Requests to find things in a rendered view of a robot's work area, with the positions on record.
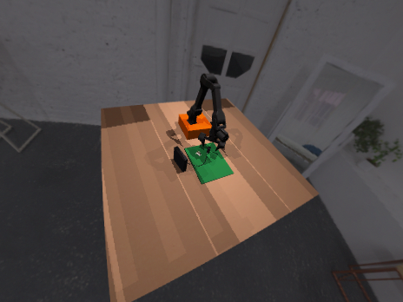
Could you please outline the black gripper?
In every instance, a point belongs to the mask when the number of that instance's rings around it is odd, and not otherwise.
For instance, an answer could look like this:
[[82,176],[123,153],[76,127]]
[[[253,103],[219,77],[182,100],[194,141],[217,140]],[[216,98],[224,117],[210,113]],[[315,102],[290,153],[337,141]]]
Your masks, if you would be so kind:
[[[202,144],[203,147],[204,147],[204,144],[205,144],[205,140],[218,143],[218,146],[217,146],[216,150],[225,147],[226,142],[218,141],[216,135],[212,135],[211,133],[209,133],[209,137],[207,137],[207,136],[205,136],[205,135],[206,135],[206,134],[204,134],[203,132],[201,132],[201,133],[199,134],[199,136],[198,136],[198,140],[200,140],[200,142],[201,142],[201,144]],[[216,150],[215,150],[215,151],[216,151]]]

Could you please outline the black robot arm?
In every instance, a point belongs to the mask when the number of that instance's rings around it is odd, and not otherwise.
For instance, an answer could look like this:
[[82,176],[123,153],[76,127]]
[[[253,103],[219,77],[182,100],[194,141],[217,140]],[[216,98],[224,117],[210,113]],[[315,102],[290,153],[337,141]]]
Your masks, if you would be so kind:
[[[187,122],[192,125],[196,124],[196,118],[202,113],[202,103],[208,92],[208,89],[212,91],[212,100],[214,112],[212,114],[212,124],[209,133],[216,135],[217,139],[221,142],[228,140],[228,132],[224,130],[226,128],[226,117],[221,107],[221,85],[218,83],[218,79],[213,74],[202,74],[200,79],[200,90],[198,96],[189,111],[187,111],[188,119]],[[220,124],[222,124],[220,126]]]

